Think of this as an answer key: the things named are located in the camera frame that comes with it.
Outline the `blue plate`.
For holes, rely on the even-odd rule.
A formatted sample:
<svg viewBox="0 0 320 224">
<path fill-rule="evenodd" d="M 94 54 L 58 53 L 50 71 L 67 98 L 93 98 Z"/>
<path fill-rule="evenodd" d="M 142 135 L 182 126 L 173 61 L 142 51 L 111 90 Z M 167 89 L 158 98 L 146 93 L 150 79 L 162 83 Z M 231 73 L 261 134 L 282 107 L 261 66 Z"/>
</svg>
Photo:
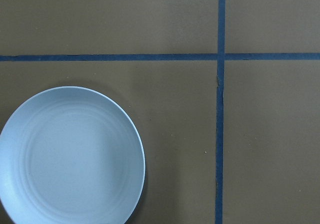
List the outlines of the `blue plate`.
<svg viewBox="0 0 320 224">
<path fill-rule="evenodd" d="M 124 224 L 145 173 L 128 114 L 88 88 L 34 95 L 0 134 L 0 200 L 16 224 Z"/>
</svg>

